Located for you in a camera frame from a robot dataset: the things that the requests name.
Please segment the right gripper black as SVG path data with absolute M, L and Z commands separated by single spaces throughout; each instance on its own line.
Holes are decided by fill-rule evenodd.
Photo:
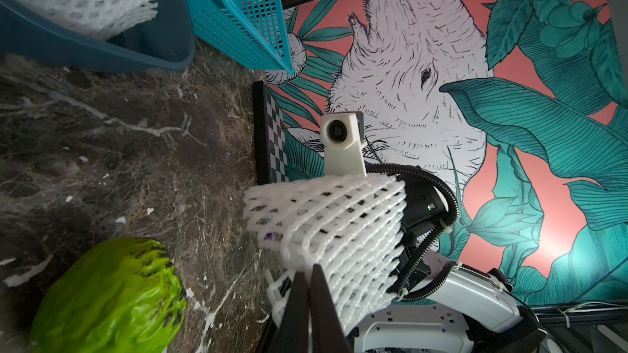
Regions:
M 402 226 L 414 235 L 424 235 L 438 225 L 440 217 L 446 217 L 446 202 L 428 182 L 408 176 L 400 179 L 407 195 Z

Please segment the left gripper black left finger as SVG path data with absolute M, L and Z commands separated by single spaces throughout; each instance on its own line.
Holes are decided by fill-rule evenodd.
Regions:
M 281 326 L 269 352 L 308 352 L 310 294 L 306 276 L 297 272 L 286 304 Z

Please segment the green custard apple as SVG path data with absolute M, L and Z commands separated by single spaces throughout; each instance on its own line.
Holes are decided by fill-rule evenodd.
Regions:
M 47 291 L 29 343 L 34 352 L 162 352 L 181 330 L 186 306 L 160 241 L 106 240 Z

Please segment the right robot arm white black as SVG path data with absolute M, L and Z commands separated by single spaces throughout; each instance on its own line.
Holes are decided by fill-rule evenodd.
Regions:
M 497 277 L 428 252 L 403 283 L 402 181 L 325 176 L 249 190 L 245 216 L 290 286 L 271 282 L 265 352 L 530 352 L 546 337 Z

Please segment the white foam net sleeve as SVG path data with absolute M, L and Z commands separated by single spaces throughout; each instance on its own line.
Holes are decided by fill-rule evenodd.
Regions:
M 405 184 L 393 176 L 325 176 L 253 186 L 244 194 L 247 229 L 278 253 L 285 276 L 322 266 L 345 334 L 388 307 L 399 264 Z M 280 242 L 264 239 L 281 234 Z

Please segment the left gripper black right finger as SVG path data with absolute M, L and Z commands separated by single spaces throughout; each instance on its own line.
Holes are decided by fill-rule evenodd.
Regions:
M 350 353 L 322 266 L 315 264 L 310 279 L 312 343 L 315 353 Z

